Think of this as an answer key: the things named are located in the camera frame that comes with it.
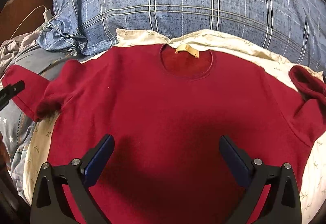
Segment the blue plaid pillow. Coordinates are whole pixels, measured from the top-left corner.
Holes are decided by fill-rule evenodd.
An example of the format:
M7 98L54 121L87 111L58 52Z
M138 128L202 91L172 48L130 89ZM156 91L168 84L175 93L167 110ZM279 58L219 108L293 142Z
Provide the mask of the blue plaid pillow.
M117 44L117 29L168 38L209 29L325 70L324 0L53 0L53 8L37 40L48 51L95 55Z

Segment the dark red sweater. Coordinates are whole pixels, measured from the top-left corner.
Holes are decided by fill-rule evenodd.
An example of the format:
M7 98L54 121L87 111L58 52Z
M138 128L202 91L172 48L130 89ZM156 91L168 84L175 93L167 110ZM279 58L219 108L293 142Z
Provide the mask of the dark red sweater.
M196 59L156 44L69 60L53 81L12 65L2 82L24 81L13 100L33 121L60 113L48 156L55 166L114 137L91 189L112 223L224 223L244 190L219 153L222 135L268 165L290 163L301 184L325 132L325 83L300 66L289 77L294 89L227 53Z

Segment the brown wooden headboard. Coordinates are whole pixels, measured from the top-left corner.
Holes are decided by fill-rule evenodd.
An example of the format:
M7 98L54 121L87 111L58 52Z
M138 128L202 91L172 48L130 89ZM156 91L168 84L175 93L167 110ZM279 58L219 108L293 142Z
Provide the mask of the brown wooden headboard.
M10 0L1 11L1 42L36 30L44 8L52 10L52 0Z

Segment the grey crumpled cloth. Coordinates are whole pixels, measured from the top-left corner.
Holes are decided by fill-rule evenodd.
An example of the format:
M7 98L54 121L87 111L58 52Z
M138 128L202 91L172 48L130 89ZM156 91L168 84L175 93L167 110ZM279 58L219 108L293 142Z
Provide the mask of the grey crumpled cloth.
M37 38L40 34L41 30L35 30L34 32L25 33L13 39L5 40L1 44L1 76L18 53L36 45Z

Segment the cream leaf-print pillow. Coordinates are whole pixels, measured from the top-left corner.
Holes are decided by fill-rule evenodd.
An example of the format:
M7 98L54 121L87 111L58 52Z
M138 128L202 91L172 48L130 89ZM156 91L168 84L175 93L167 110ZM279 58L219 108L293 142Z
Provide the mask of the cream leaf-print pillow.
M200 30L179 38L167 38L150 30L117 29L119 47L141 44L168 44L174 49L185 50L190 46L199 52L214 50L235 55L253 62L290 88L289 70L294 66L280 54L263 49L248 40L212 30ZM58 112L48 115L36 123L24 162L23 191L28 204L32 203L33 191L41 165L46 162L54 124ZM304 169L300 192L302 222L325 223L325 135L313 145L312 152Z

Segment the white phone charger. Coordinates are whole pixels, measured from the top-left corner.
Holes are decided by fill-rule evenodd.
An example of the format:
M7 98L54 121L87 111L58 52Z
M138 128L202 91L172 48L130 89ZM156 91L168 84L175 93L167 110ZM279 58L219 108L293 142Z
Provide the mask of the white phone charger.
M44 21L49 21L53 16L50 9L45 9L43 12Z

